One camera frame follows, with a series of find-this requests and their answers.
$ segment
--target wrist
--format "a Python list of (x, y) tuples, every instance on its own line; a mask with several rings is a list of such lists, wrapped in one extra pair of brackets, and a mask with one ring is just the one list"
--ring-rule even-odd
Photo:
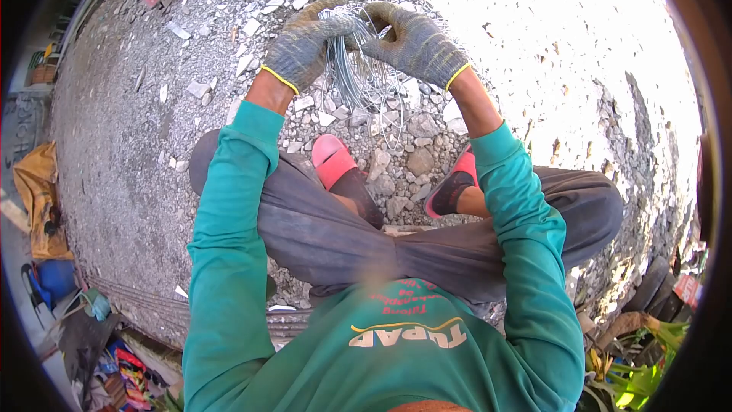
[(252, 87), (249, 88), (245, 99), (269, 109), (277, 114), (285, 116), (287, 106), (295, 96), (291, 87), (279, 81), (273, 74), (266, 70), (260, 70)]

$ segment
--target pink slipper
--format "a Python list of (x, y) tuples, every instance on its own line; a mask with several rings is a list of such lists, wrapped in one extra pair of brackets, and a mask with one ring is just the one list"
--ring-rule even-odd
[(444, 185), (445, 180), (449, 179), (450, 176), (455, 172), (467, 172), (473, 177), (473, 182), (475, 182), (475, 184), (478, 183), (477, 171), (475, 169), (475, 155), (472, 154), (471, 151), (471, 145), (468, 144), (465, 149), (462, 150), (460, 156), (457, 157), (458, 160), (455, 161), (453, 169), (451, 169), (450, 172), (445, 175), (445, 178), (442, 179), (440, 183), (438, 183), (438, 185), (432, 189), (429, 195), (427, 195), (427, 198), (425, 200), (425, 212), (427, 212), (427, 215), (431, 216), (432, 218), (442, 217), (442, 215), (437, 215), (432, 208), (432, 200), (435, 198), (435, 195), (440, 190), (440, 188), (442, 188), (442, 185)]

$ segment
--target foot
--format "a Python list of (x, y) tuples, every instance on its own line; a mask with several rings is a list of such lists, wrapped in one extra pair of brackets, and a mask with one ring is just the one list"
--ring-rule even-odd
[(458, 199), (466, 188), (475, 187), (475, 156), (470, 145), (457, 158), (450, 174), (432, 191), (425, 202), (427, 215), (439, 218), (443, 215), (456, 214)]

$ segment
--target hand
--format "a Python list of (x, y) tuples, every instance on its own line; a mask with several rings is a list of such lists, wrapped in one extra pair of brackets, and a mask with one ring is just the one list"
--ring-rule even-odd
[(448, 90), (454, 78), (470, 67), (468, 58), (424, 14), (388, 2), (364, 6), (361, 18), (376, 32), (392, 29), (381, 39), (368, 41), (361, 50), (405, 74)]
[(356, 30), (355, 18), (343, 16), (318, 19), (325, 8), (347, 4), (348, 0), (318, 0), (287, 20), (282, 32), (267, 51), (262, 69), (300, 94), (323, 73), (327, 39)]

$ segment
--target yellow sack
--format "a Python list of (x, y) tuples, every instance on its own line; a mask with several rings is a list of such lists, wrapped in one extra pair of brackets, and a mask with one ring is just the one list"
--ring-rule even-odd
[(30, 217), (31, 255), (38, 260), (74, 259), (64, 228), (58, 226), (58, 179), (55, 142), (39, 145), (13, 166), (15, 188)]

